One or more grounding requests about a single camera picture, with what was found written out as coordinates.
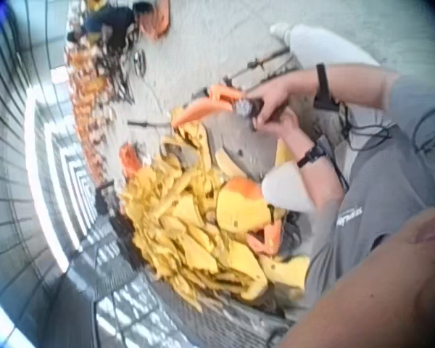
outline person sitting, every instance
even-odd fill
[[[97,41],[106,43],[110,51],[122,51],[126,45],[129,27],[136,24],[141,13],[153,11],[153,6],[146,2],[137,2],[133,10],[127,6],[114,7],[111,4],[96,12],[90,12],[83,24],[67,34],[67,40],[80,44],[82,37],[94,44]]]

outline person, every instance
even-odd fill
[[[375,248],[391,241],[405,221],[435,207],[435,88],[379,67],[368,53],[327,30],[277,24],[271,32],[305,68],[249,94],[264,101],[255,128],[281,138],[294,159],[266,175],[266,201],[312,215],[311,263],[294,314],[299,320]],[[348,141],[335,149],[335,159],[299,128],[289,109],[279,120],[270,119],[290,95],[316,95],[318,72],[310,67],[318,63],[326,64],[331,93],[347,103],[352,116]],[[302,189],[294,184],[299,182]]]
[[[92,43],[101,39],[112,51],[121,51],[126,45],[128,29],[135,25],[136,17],[151,11],[153,6],[148,2],[133,4],[133,10],[127,6],[107,4],[98,11],[89,12],[83,24],[67,34],[67,40],[79,44],[82,37],[88,36]]]
[[[435,347],[435,209],[342,277],[280,347]]]

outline white shoe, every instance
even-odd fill
[[[279,40],[282,40],[287,46],[290,46],[290,31],[291,26],[287,23],[272,24],[269,32]]]

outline gray t-shirt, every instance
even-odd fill
[[[435,90],[399,78],[386,117],[396,123],[391,138],[358,154],[343,202],[318,212],[303,307],[311,307],[406,220],[435,207]]]

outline white pants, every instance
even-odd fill
[[[311,68],[319,63],[326,65],[338,63],[362,63],[376,65],[379,63],[364,51],[346,39],[322,28],[311,28],[306,25],[295,25],[290,35],[285,37],[290,51],[303,68]],[[354,125],[384,125],[381,110],[349,104],[352,112],[351,123]],[[352,147],[360,149],[370,136],[350,134]],[[335,149],[336,162],[344,177],[349,174],[357,152],[350,149],[346,141]],[[295,212],[313,212],[314,204],[307,195],[305,185],[293,162],[287,162],[273,168],[262,182],[262,193],[265,200],[275,207]]]

